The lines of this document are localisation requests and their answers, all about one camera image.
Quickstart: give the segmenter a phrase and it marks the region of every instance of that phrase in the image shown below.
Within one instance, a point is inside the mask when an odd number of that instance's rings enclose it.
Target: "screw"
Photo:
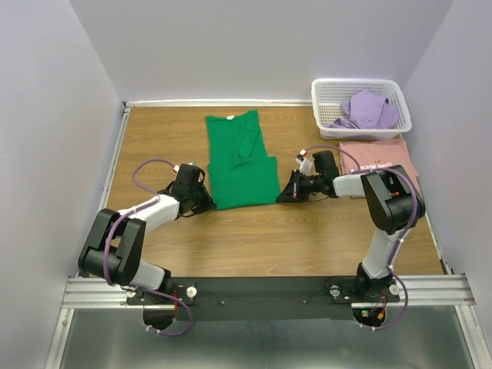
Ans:
[[[400,288],[396,284],[390,286],[390,293],[393,296],[398,296],[400,294]]]
[[[330,295],[333,296],[334,298],[337,298],[340,296],[340,288],[338,286],[331,286],[330,287]]]

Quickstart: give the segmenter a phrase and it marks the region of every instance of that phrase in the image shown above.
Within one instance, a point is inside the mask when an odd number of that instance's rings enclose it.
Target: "green t-shirt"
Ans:
[[[258,111],[232,119],[208,116],[211,192],[217,209],[274,204],[280,193],[277,159],[268,157]]]

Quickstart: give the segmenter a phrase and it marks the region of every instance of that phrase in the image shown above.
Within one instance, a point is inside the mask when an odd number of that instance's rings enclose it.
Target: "folded clothing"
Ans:
[[[268,157],[258,111],[206,118],[208,173],[217,210],[274,204],[280,193],[277,159]]]
[[[375,142],[341,142],[340,148],[354,156],[361,169],[387,168],[392,165],[401,165],[420,192],[418,185],[418,173],[415,170],[410,155],[408,154],[407,142],[402,138]],[[357,170],[357,165],[347,155],[341,153],[340,164],[345,174]]]
[[[400,119],[398,110],[385,96],[368,90],[341,102],[346,118],[339,118],[329,128],[392,129]]]

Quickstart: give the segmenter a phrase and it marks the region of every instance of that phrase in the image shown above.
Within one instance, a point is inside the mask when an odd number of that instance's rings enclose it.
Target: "cable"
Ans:
[[[324,288],[326,288],[328,291],[331,291],[331,289],[334,289],[334,290],[339,290],[339,291],[341,292],[341,288],[339,288],[339,287],[334,288],[333,286],[332,286],[332,287],[328,287],[328,286],[326,285],[326,282],[329,282],[329,281],[330,281],[330,279],[331,279],[331,277],[328,277],[328,278],[326,278],[326,279],[324,280],[324,282],[323,282],[323,286],[324,286]]]
[[[335,150],[338,150],[342,154],[345,154],[350,159],[352,159],[352,161],[357,165],[358,171],[360,171],[360,169],[361,169],[361,165],[359,164],[357,159],[350,152],[345,151],[343,148],[339,148],[338,146],[335,146],[335,145],[319,144],[319,145],[310,146],[309,148],[305,148],[304,151],[308,152],[308,151],[312,150],[313,148],[334,148]]]
[[[408,290],[407,290],[407,286],[405,286],[405,283],[393,271],[391,272],[391,275],[393,276],[394,279],[396,279],[398,282],[400,282],[401,287],[403,288],[403,292],[405,293],[405,302],[404,302],[403,308],[401,309],[399,315],[395,319],[393,319],[392,321],[390,321],[388,324],[381,325],[380,327],[371,327],[371,326],[365,325],[365,324],[361,324],[361,327],[366,327],[366,328],[369,328],[369,329],[371,329],[373,331],[381,331],[383,329],[388,329],[388,328],[393,327],[405,315],[405,312],[407,311],[407,308],[408,308]]]
[[[379,303],[381,302],[381,300],[384,300],[384,308],[386,307],[386,304],[387,304],[387,299],[386,299],[386,295],[384,293],[381,293],[379,295],[379,300],[377,300],[375,306],[371,309],[371,312],[375,311],[379,305]]]
[[[385,294],[383,294],[383,297],[384,297],[383,314],[386,314],[387,298]]]
[[[152,188],[150,187],[147,187],[147,186],[144,186],[142,183],[140,183],[139,181],[137,181],[137,178],[135,177],[137,175],[137,173],[140,171],[140,169],[142,169],[145,165],[149,164],[149,163],[155,163],[155,162],[160,162],[160,163],[165,163],[167,165],[170,165],[173,170],[175,170],[176,168],[176,165],[172,164],[170,161],[168,160],[165,160],[165,159],[160,159],[160,158],[155,158],[155,159],[149,159],[149,160],[146,160],[144,161],[143,163],[141,163],[134,171],[133,171],[133,175],[131,175],[131,179],[133,181],[133,183],[135,183],[137,185],[137,187],[141,188],[142,190],[146,190],[148,192],[150,192],[151,194],[153,194],[154,196],[158,196],[158,193],[157,191],[153,190]]]
[[[155,205],[159,202],[159,194],[157,193],[157,191],[147,187],[147,186],[144,186],[142,185],[139,181],[137,181],[136,179],[136,175],[137,173],[145,166],[147,165],[148,163],[152,163],[152,162],[162,162],[162,163],[165,163],[167,165],[170,165],[171,167],[173,167],[173,170],[177,171],[176,170],[176,165],[173,165],[170,161],[167,161],[165,159],[159,159],[159,158],[156,158],[156,159],[150,159],[150,160],[147,160],[147,161],[144,161],[143,163],[141,163],[134,171],[133,171],[133,174],[131,175],[131,179],[132,181],[139,187],[141,188],[142,190],[145,190],[145,191],[148,191],[150,192],[151,194],[153,194],[155,197],[152,201],[146,203],[146,204],[142,204],[136,208],[132,208],[130,211],[127,211],[126,213],[124,213],[123,215],[121,215],[118,219],[116,219],[115,223],[113,223],[113,225],[111,226],[110,230],[109,230],[109,233],[108,233],[108,236],[105,240],[105,252],[104,252],[104,257],[102,259],[102,271],[103,271],[103,275],[104,275],[104,278],[106,280],[106,282],[112,286],[114,285],[113,281],[111,280],[111,275],[109,274],[109,262],[108,262],[108,259],[109,259],[109,251],[111,249],[111,241],[112,239],[114,238],[115,236],[115,232],[116,232],[116,229],[118,228],[118,226],[123,222],[123,220],[125,220],[126,218],[128,218],[129,216],[133,215],[133,214],[137,214],[139,211],[142,211],[146,208],[150,208],[152,205]],[[163,336],[181,336],[182,334],[186,333],[190,328],[191,326],[193,325],[193,314],[191,313],[191,310],[190,308],[182,301],[180,300],[179,298],[175,297],[175,296],[171,296],[170,294],[164,294],[160,291],[156,291],[156,290],[149,290],[147,288],[142,288],[143,291],[146,291],[148,292],[149,294],[155,294],[157,296],[160,296],[160,297],[163,297],[163,298],[167,298],[168,300],[172,300],[174,301],[175,303],[178,303],[180,304],[185,310],[186,312],[188,313],[188,316],[189,316],[189,319],[188,319],[188,325],[186,326],[185,329],[183,329],[182,331],[179,331],[179,332],[175,332],[175,333],[168,333],[168,332],[165,332],[165,331],[161,331],[161,330],[158,330],[156,328],[153,328],[152,326],[147,326],[147,330],[150,330],[150,331],[154,331],[155,333],[157,334],[160,334],[160,335],[163,335]]]
[[[307,200],[307,202],[319,202],[319,201],[323,201],[323,200],[326,200],[327,198],[329,198],[330,196],[327,196],[326,198],[319,198],[317,200]]]
[[[171,295],[171,294],[164,294],[162,292],[159,292],[159,291],[155,291],[155,290],[148,290],[147,288],[142,288],[145,292],[148,292],[150,294],[155,294],[157,296],[160,296],[162,298],[167,298],[169,300],[173,300],[174,302],[177,302],[178,304],[180,304],[185,310],[186,312],[188,313],[188,316],[189,316],[189,319],[188,319],[188,324],[186,325],[186,327],[182,330],[182,331],[179,331],[179,332],[166,332],[166,331],[161,331],[160,329],[156,329],[154,327],[152,327],[151,325],[148,325],[147,326],[147,330],[148,331],[153,331],[157,334],[160,334],[161,336],[181,336],[183,334],[185,334],[187,331],[190,330],[190,328],[193,326],[193,314],[191,313],[191,310],[189,308],[189,306],[187,306],[182,300],[180,300],[179,298]]]

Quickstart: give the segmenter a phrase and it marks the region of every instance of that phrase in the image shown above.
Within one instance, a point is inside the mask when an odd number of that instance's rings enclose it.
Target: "purple clothing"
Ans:
[[[385,96],[375,95],[368,90],[343,101],[341,109],[346,118],[339,118],[329,128],[392,129],[400,119],[398,110]]]

